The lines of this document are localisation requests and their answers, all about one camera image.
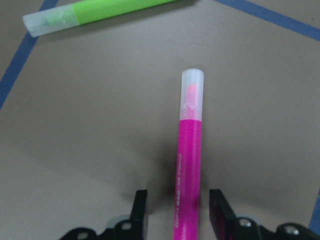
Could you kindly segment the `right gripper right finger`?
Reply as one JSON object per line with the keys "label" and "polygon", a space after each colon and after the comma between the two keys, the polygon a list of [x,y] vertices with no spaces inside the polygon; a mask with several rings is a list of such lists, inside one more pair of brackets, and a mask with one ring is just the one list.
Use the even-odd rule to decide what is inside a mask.
{"label": "right gripper right finger", "polygon": [[209,190],[209,219],[218,240],[318,240],[320,236],[301,224],[287,222],[270,231],[257,221],[236,216],[220,189]]}

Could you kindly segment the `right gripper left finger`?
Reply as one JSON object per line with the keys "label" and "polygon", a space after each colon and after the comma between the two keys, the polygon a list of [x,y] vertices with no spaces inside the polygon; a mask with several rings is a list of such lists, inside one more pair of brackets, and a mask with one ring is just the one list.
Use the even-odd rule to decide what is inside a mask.
{"label": "right gripper left finger", "polygon": [[148,191],[137,190],[128,218],[118,220],[101,234],[91,228],[78,227],[64,234],[62,240],[145,240],[148,231]]}

